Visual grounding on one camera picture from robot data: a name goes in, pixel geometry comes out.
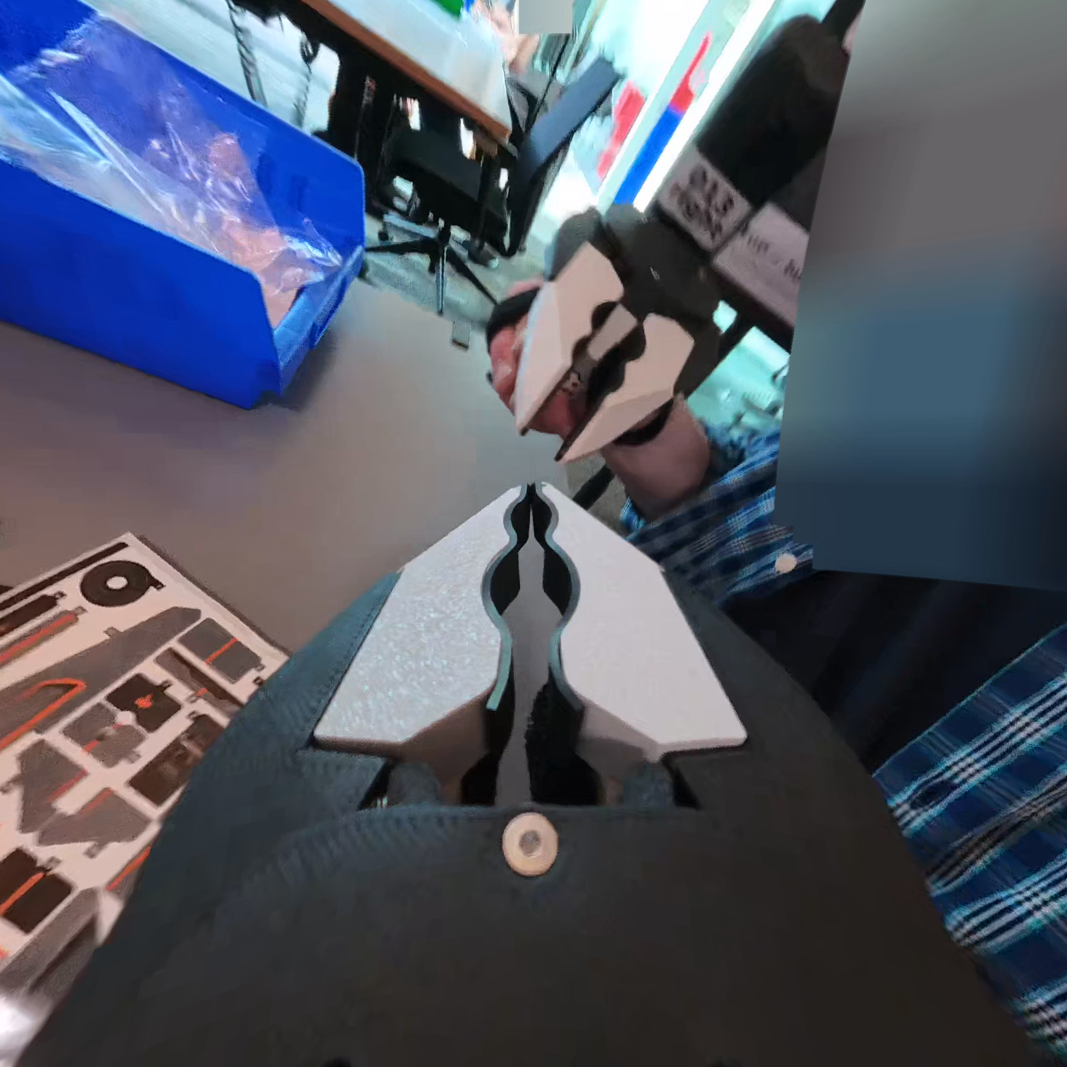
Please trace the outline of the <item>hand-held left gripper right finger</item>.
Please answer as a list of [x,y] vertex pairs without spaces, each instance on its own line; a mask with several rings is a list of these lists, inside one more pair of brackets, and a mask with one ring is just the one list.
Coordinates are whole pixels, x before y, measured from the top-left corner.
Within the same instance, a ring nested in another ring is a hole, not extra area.
[[536,801],[598,805],[646,764],[746,743],[659,566],[546,483],[534,534],[559,614],[534,704]]

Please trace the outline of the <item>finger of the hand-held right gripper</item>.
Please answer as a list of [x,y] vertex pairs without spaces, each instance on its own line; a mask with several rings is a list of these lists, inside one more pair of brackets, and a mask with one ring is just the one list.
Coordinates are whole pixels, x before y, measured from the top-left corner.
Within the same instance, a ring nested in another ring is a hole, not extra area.
[[601,451],[666,405],[694,349],[692,336],[674,319],[647,317],[644,349],[610,367],[608,384],[559,448],[556,461],[571,463]]
[[516,428],[531,430],[553,396],[583,396],[608,354],[637,328],[624,284],[596,246],[580,246],[534,300],[513,393]]

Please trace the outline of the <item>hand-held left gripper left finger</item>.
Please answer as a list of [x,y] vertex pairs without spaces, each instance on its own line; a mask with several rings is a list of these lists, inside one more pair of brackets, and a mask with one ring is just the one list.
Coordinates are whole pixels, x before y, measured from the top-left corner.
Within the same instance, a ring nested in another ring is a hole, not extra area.
[[461,805],[494,805],[531,491],[501,494],[399,572],[313,729],[318,746],[426,765]]

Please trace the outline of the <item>person's right forearm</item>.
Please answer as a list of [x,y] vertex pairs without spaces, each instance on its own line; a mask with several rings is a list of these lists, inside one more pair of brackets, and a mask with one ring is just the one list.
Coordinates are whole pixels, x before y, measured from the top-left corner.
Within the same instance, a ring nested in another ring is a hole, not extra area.
[[775,594],[814,575],[812,546],[776,519],[780,430],[727,430],[676,399],[639,444],[607,446],[626,489],[626,538],[719,606]]

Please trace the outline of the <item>lego sticker sheet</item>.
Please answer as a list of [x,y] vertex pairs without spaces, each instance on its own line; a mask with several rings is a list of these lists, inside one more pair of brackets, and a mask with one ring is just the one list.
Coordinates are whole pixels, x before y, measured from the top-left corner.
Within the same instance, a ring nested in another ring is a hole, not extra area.
[[2,595],[1,980],[55,998],[287,653],[134,535]]

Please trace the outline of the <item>person's right hand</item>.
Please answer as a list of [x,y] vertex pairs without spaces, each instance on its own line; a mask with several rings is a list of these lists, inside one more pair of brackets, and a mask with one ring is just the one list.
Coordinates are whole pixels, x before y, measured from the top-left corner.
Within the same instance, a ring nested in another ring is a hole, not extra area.
[[[541,290],[551,294],[555,283],[544,278],[529,280],[515,285],[497,310],[490,317],[487,327],[487,349],[490,355],[490,377],[493,391],[517,421],[516,383],[517,373],[527,366],[524,357],[527,335],[531,320],[539,315],[544,298]],[[525,429],[517,429],[522,435],[541,434],[559,437],[557,459],[560,462],[575,462],[602,455],[602,449],[582,449],[567,441],[579,432],[580,423],[587,414],[586,395],[578,388],[566,384],[558,385],[540,407],[535,408],[534,419]]]

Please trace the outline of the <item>red and blue banner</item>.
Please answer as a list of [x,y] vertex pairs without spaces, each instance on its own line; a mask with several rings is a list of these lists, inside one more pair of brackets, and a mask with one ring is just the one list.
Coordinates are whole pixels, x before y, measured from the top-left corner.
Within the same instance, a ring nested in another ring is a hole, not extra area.
[[595,168],[598,178],[604,180],[627,142],[635,140],[639,147],[614,197],[615,203],[633,203],[684,115],[706,87],[713,63],[710,58],[713,42],[714,34],[705,33],[687,70],[676,83],[664,112],[646,137],[635,140],[632,136],[639,113],[647,101],[644,93],[632,80],[626,80],[614,95],[608,141],[600,153]]

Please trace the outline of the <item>black office chair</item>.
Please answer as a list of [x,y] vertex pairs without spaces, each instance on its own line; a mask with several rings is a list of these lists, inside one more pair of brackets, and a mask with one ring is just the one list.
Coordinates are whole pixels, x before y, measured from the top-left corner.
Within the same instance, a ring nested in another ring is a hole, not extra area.
[[480,163],[462,156],[441,136],[407,130],[395,141],[393,163],[436,226],[385,214],[379,241],[366,246],[365,253],[426,256],[434,273],[439,315],[445,310],[448,268],[496,305],[497,299],[453,245],[453,230],[466,232],[476,246],[513,258],[525,245],[558,162],[582,126],[610,98],[619,79],[609,60],[595,58],[534,121],[519,148],[503,144]]

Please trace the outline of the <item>dark blue garment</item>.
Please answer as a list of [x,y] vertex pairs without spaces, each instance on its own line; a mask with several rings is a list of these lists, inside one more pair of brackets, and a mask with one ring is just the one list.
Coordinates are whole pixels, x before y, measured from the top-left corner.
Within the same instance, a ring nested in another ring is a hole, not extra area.
[[875,771],[1064,625],[1066,594],[823,570],[726,611]]

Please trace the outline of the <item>wood-edged desk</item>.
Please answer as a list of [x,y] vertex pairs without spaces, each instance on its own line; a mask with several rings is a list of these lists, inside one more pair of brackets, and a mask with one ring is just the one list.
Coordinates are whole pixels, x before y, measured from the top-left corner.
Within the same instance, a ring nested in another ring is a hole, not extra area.
[[500,42],[483,23],[425,1],[288,2],[287,18],[338,59],[327,143],[359,162],[367,207],[382,205],[383,147],[396,99],[436,100],[492,156],[509,144]]

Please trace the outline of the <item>blue plaid shirt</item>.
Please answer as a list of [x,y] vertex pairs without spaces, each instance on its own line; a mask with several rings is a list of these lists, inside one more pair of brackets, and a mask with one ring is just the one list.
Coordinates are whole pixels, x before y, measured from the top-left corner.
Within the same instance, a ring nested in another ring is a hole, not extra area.
[[953,941],[1036,1047],[1066,1060],[1066,627],[874,776]]

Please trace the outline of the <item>clear plastic bag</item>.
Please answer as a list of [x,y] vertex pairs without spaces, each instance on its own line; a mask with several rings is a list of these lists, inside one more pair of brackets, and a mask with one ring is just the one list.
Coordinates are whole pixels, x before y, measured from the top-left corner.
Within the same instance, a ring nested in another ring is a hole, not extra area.
[[343,255],[268,206],[264,143],[211,120],[172,60],[103,15],[2,73],[3,161],[245,269],[276,327]]

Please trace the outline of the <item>blue plastic bin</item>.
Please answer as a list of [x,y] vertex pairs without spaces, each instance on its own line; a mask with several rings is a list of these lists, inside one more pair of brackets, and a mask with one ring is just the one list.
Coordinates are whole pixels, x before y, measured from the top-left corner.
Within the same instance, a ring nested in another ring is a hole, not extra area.
[[280,223],[310,222],[340,267],[271,327],[245,268],[2,161],[2,321],[190,391],[256,407],[290,386],[355,281],[366,246],[359,163],[121,23],[252,157]]

